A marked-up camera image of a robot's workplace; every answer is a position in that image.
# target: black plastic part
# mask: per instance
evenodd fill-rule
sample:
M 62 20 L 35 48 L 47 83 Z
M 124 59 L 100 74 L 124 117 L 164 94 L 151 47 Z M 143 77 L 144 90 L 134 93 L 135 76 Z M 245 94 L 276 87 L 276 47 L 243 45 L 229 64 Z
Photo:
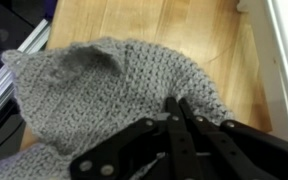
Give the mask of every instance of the black plastic part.
M 123 131 L 115 134 L 99 146 L 75 159 L 71 166 L 71 177 L 74 180 L 82 179 L 129 179 L 143 164 L 156 158 L 156 154 L 149 153 L 150 138 L 158 130 L 151 119 L 141 119 Z M 88 171 L 81 171 L 79 166 L 84 161 L 91 161 L 93 166 Z M 114 167 L 109 176 L 101 174 L 104 165 Z
M 258 167 L 279 179 L 288 179 L 288 142 L 234 120 L 224 121 L 220 130 L 233 138 Z
M 172 179 L 170 164 L 171 158 L 169 156 L 163 157 L 145 174 L 143 180 Z
M 165 111 L 166 121 L 141 119 L 75 159 L 72 179 L 126 180 L 163 152 L 144 180 L 288 180 L 287 142 L 236 121 L 218 128 L 194 116 L 185 99 L 167 98 Z M 93 167 L 81 172 L 85 160 Z M 114 173 L 103 176 L 105 164 Z
M 0 160 L 20 150 L 25 122 L 19 114 L 11 115 L 0 128 Z

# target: wood grain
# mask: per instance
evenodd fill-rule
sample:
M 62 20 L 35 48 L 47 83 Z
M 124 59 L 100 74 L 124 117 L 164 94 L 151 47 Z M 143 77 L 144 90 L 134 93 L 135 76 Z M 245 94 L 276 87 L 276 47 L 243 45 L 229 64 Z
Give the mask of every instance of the wood grain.
M 59 0 L 48 48 L 103 36 L 175 49 L 205 69 L 236 119 L 271 124 L 248 15 L 238 0 Z

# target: wooden surface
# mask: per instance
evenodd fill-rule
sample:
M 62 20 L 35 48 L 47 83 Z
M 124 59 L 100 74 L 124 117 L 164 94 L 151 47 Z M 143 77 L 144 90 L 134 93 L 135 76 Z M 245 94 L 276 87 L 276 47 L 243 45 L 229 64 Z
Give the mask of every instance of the wooden surface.
M 271 125 L 252 29 L 238 0 L 59 0 L 48 48 L 103 36 L 162 44 L 196 61 L 236 119 Z
M 36 142 L 38 142 L 38 138 L 35 137 L 32 134 L 31 129 L 26 126 L 25 131 L 23 133 L 20 151 L 27 149 L 28 147 L 32 146 Z

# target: white frame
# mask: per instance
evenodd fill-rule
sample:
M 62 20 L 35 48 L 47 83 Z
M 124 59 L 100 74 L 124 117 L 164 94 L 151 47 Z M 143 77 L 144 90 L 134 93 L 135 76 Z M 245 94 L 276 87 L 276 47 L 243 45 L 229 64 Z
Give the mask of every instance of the white frame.
M 273 135 L 288 141 L 288 0 L 240 0 L 248 11 Z

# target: gray crocheted fabric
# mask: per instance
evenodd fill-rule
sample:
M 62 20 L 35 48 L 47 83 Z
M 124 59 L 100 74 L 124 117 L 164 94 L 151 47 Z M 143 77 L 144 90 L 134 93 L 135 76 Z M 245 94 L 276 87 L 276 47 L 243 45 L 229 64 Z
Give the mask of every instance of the gray crocheted fabric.
M 232 118 L 205 73 L 159 45 L 104 38 L 2 59 L 40 143 L 0 161 L 0 179 L 69 179 L 76 156 L 141 117 L 155 118 L 169 96 L 185 97 L 216 124 Z

